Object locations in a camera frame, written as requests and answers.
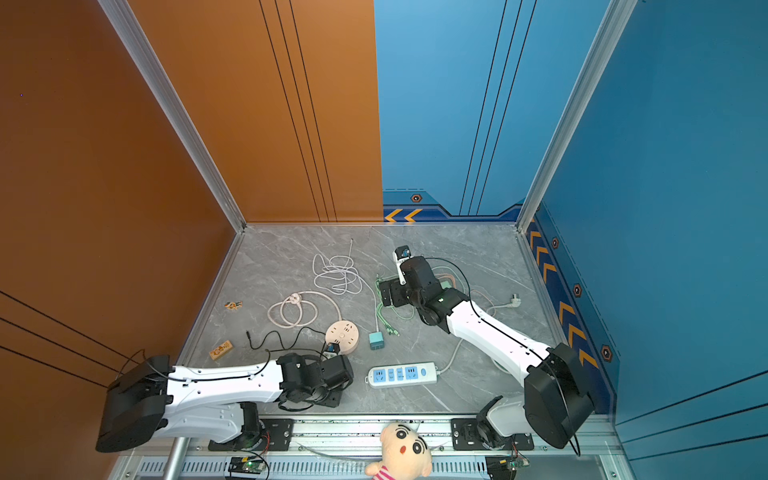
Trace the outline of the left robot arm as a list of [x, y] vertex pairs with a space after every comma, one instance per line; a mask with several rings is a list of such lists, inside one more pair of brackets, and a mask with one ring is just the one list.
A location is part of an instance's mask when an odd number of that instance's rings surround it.
[[187, 437], [237, 450], [261, 435], [259, 405], [335, 408], [353, 381], [344, 355], [288, 353], [221, 368], [173, 366], [168, 356], [153, 356], [107, 387], [95, 449], [116, 453], [154, 438]]

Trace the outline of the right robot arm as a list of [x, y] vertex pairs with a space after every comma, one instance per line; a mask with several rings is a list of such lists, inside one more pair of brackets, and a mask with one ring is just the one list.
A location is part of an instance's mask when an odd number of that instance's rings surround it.
[[422, 323], [478, 348], [523, 388], [517, 397], [494, 397], [476, 415], [484, 446], [501, 449], [516, 435], [534, 433], [553, 448], [581, 455], [577, 432], [597, 407], [576, 351], [535, 341], [495, 319], [470, 294], [443, 286], [429, 260], [409, 247], [397, 248], [393, 259], [397, 277], [379, 285], [385, 306], [412, 306]]

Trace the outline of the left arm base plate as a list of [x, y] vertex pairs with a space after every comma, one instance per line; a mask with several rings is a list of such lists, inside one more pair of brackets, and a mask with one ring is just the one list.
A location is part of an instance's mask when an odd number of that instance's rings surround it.
[[294, 420], [288, 418], [259, 420], [252, 430], [241, 433], [233, 440], [224, 443], [211, 440], [207, 449], [212, 452], [285, 452], [290, 447], [294, 424]]

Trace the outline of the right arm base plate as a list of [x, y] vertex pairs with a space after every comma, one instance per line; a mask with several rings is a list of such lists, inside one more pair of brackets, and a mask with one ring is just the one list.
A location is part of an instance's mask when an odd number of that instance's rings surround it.
[[453, 448], [457, 451], [512, 450], [532, 451], [535, 448], [530, 434], [518, 433], [503, 437], [490, 424], [476, 418], [450, 420]]

